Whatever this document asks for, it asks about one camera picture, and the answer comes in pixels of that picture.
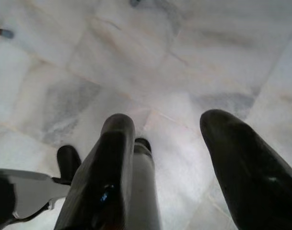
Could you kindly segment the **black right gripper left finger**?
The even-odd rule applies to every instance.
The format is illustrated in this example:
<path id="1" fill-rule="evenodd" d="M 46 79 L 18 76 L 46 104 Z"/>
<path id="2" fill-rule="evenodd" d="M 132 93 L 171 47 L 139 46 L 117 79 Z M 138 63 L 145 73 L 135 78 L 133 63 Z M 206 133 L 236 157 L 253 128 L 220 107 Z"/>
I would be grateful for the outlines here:
<path id="1" fill-rule="evenodd" d="M 56 230 L 125 230 L 131 198 L 135 127 L 125 114 L 103 124 L 76 171 Z"/>

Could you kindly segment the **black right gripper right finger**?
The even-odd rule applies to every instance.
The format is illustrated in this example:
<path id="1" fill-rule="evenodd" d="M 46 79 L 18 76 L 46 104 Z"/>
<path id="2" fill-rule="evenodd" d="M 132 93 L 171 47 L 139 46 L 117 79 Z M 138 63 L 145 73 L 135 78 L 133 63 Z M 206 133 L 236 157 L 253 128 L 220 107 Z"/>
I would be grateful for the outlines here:
<path id="1" fill-rule="evenodd" d="M 248 124 L 212 109 L 200 118 L 231 217 L 240 230 L 292 230 L 292 168 Z"/>

